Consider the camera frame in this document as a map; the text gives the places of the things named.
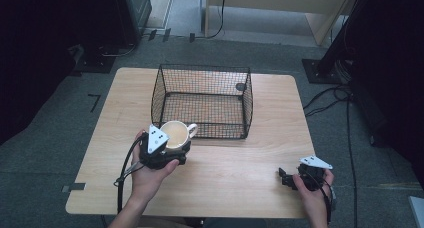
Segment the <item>forearm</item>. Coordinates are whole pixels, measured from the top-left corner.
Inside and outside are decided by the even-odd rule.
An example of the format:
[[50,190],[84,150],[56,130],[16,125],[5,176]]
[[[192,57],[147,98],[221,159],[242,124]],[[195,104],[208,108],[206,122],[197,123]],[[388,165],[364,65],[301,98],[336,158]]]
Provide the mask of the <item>forearm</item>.
[[130,197],[122,211],[116,216],[109,228],[134,228],[147,206],[147,201]]

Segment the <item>person's left hand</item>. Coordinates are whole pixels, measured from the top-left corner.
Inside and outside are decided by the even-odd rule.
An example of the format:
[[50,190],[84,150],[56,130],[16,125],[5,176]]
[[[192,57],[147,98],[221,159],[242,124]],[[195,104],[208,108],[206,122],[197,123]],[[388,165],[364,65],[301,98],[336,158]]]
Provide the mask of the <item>person's left hand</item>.
[[[141,130],[137,134],[136,139],[140,137],[143,132],[145,131]],[[133,150],[131,164],[134,164],[139,160],[140,144],[137,144]],[[149,202],[159,190],[162,181],[175,170],[178,164],[178,160],[173,160],[169,162],[163,169],[160,170],[153,170],[148,167],[143,167],[141,170],[132,173],[131,199],[135,199],[140,202]]]

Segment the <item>person's right hand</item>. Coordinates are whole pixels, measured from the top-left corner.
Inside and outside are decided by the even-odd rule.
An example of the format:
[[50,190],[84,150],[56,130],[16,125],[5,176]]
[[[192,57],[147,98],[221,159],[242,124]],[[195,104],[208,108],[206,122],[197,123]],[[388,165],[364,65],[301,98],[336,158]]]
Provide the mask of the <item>person's right hand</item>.
[[[331,185],[333,184],[334,175],[330,170],[325,169],[324,173],[325,181]],[[309,223],[313,228],[328,227],[327,226],[327,208],[324,202],[324,196],[320,190],[310,191],[306,188],[302,178],[298,174],[293,175],[293,181],[299,190],[300,198],[302,199],[303,208],[305,209],[306,215],[308,216]],[[327,184],[322,189],[331,197],[331,191]]]

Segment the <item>black wire mesh basket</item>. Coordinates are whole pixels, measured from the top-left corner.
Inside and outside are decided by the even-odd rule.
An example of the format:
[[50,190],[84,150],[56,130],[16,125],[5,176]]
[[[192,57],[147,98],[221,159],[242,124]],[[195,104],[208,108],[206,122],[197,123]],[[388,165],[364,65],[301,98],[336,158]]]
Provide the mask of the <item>black wire mesh basket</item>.
[[196,123],[195,138],[245,139],[253,114],[248,67],[162,64],[152,97],[152,124]]

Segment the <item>cup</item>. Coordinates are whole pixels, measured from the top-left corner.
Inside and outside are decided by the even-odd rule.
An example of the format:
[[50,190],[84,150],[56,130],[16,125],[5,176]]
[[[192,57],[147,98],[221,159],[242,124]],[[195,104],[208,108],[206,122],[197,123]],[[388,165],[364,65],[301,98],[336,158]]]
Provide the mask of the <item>cup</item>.
[[179,149],[196,135],[198,127],[196,124],[191,124],[187,127],[181,121],[168,121],[160,130],[169,136],[166,148]]

